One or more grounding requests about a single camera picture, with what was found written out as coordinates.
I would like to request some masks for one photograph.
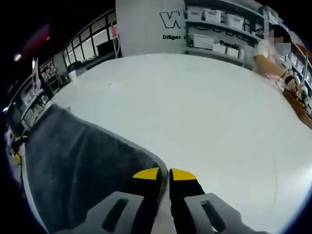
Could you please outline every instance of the person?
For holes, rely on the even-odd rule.
[[[287,60],[287,54],[291,50],[291,36],[280,25],[272,25],[269,39],[264,39],[258,43],[254,50],[254,61],[256,67],[253,71],[269,79],[284,80],[289,91],[294,96],[298,96],[300,88],[291,70],[291,64],[278,65],[279,59]]]

